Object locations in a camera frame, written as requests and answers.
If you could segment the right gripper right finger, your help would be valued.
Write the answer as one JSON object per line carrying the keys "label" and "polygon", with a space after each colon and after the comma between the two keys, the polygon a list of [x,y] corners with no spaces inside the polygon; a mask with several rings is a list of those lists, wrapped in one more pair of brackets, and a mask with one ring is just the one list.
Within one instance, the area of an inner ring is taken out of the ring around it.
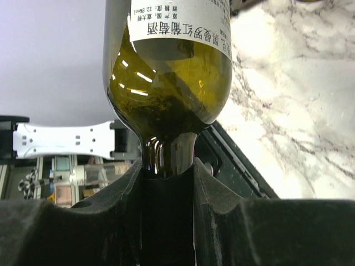
{"label": "right gripper right finger", "polygon": [[194,162],[198,265],[353,265],[354,202],[243,198]]}

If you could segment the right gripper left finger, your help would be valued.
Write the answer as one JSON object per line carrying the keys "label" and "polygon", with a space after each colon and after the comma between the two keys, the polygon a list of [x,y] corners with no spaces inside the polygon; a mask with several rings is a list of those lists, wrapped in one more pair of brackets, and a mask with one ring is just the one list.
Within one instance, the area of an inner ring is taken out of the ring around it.
{"label": "right gripper left finger", "polygon": [[138,265],[141,160],[96,194],[62,208],[1,201],[2,265]]}

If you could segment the green bottle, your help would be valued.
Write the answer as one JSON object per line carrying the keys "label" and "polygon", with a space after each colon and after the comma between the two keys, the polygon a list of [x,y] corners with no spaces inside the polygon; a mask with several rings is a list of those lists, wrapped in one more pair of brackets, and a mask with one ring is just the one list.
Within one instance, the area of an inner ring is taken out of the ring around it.
{"label": "green bottle", "polygon": [[107,1],[103,82],[141,144],[141,265],[194,265],[195,141],[229,97],[229,1]]}

